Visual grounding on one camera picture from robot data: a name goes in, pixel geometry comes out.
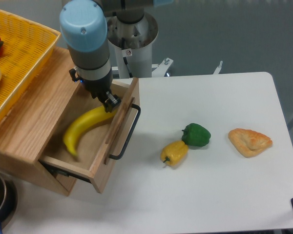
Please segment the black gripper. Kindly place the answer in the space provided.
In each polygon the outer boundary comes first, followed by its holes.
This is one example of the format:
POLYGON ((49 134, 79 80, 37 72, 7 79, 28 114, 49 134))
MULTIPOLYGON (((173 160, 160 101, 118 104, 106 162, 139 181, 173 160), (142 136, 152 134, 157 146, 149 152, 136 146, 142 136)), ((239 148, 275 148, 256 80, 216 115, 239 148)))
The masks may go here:
POLYGON ((81 77, 74 68, 69 70, 69 74, 74 82, 79 81, 91 93, 93 99, 98 98, 99 100, 104 100, 103 106, 107 113, 112 113, 121 104, 121 99, 111 93, 112 70, 104 76, 98 75, 98 79, 95 80, 81 77))

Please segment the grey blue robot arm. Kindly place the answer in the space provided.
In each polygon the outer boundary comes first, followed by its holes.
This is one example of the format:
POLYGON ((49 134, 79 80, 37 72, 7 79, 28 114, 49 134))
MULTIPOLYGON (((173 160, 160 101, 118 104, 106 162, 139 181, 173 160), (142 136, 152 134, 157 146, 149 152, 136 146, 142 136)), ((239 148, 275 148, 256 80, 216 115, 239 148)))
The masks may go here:
POLYGON ((152 44, 158 24, 146 7, 166 0, 68 0, 60 13, 61 34, 75 65, 73 81, 80 81, 106 112, 121 103, 111 91, 110 48, 115 51, 120 78, 152 75, 152 44))

